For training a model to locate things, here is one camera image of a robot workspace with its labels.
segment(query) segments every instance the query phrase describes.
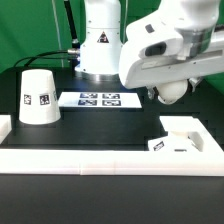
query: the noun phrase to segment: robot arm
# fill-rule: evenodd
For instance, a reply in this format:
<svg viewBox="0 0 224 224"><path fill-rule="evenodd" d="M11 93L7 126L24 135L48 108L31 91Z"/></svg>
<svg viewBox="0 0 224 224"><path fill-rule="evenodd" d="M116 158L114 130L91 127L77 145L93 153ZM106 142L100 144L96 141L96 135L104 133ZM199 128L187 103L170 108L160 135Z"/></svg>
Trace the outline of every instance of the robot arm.
<svg viewBox="0 0 224 224"><path fill-rule="evenodd" d="M224 32L214 32L220 0L162 0L157 11L127 27L119 75L126 88L156 87L172 104L191 83L224 71Z"/></svg>
<svg viewBox="0 0 224 224"><path fill-rule="evenodd" d="M119 0L84 0L86 11L86 39L80 48L77 75L96 80L118 78L120 41Z"/></svg>

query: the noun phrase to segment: black tabletop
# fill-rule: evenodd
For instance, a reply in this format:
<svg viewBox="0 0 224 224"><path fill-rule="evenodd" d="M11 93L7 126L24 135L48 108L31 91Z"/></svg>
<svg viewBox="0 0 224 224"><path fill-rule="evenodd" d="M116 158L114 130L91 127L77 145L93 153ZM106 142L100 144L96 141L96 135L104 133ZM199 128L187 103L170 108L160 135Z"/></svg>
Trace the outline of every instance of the black tabletop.
<svg viewBox="0 0 224 224"><path fill-rule="evenodd" d="M69 69L53 71L58 96L127 91L119 82L94 83L76 79ZM206 81L171 106L150 101L141 88L133 91L142 109L67 108L60 121L36 127L18 120L20 74L9 69L0 76L0 111L13 120L2 148L147 150L149 139L165 135L160 115L199 118L224 148L224 96ZM2 224L222 224L223 209L223 177L0 175Z"/></svg>
<svg viewBox="0 0 224 224"><path fill-rule="evenodd" d="M224 147L224 96L202 82L173 105L151 101L146 88L125 89L119 81L93 82L75 78L70 69L53 69L57 95L62 92L137 92L141 109L60 108L61 119L48 125L19 121L22 69L9 69L0 76L0 113L12 115L13 131L1 147L49 149L147 150L147 141L165 136L159 116L199 118Z"/></svg>

